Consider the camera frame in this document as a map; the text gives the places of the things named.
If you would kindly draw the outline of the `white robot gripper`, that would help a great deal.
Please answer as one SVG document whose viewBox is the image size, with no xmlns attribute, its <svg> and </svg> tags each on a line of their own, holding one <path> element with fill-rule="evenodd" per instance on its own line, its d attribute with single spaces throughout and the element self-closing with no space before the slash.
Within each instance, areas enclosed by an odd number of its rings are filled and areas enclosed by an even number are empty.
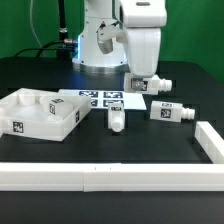
<svg viewBox="0 0 224 224">
<path fill-rule="evenodd" d="M 135 76 L 151 77 L 156 73 L 161 30 L 159 28 L 127 28 L 125 30 L 127 61 Z M 141 79 L 132 79 L 133 88 L 141 88 Z"/>
</svg>

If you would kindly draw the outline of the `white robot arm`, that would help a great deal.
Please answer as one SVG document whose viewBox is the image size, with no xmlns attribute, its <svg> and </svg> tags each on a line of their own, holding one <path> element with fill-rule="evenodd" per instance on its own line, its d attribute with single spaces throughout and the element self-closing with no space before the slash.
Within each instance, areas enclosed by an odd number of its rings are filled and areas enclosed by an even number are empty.
<svg viewBox="0 0 224 224">
<path fill-rule="evenodd" d="M 78 36 L 77 70 L 125 70 L 124 89 L 147 92 L 156 70 L 166 0 L 84 0 L 84 29 Z"/>
</svg>

